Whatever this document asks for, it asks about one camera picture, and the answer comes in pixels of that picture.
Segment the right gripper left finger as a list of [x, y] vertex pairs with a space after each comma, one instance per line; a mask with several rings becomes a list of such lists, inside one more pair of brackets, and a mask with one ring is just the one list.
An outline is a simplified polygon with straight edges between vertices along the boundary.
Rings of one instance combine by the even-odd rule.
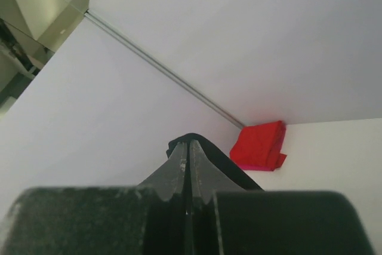
[[30, 188], [1, 223], [2, 254], [184, 254], [187, 144], [137, 186]]

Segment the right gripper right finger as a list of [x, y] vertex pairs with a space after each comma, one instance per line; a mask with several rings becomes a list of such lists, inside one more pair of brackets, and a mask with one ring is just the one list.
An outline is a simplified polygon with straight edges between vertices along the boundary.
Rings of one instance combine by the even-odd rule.
[[189, 145], [189, 254], [374, 254], [357, 211], [329, 191], [246, 191]]

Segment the black daisy print t-shirt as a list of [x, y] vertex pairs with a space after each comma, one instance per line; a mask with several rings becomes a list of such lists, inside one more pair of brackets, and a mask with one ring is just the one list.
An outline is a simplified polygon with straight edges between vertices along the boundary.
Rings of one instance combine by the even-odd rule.
[[206, 139], [204, 136], [196, 133], [188, 133], [168, 143], [166, 155], [169, 158], [173, 150], [180, 142], [190, 142], [196, 140], [207, 156], [207, 159], [214, 164], [222, 173], [224, 173], [231, 181], [246, 191], [262, 191], [263, 189], [248, 176], [241, 168], [239, 168], [225, 153], [223, 153], [214, 143]]

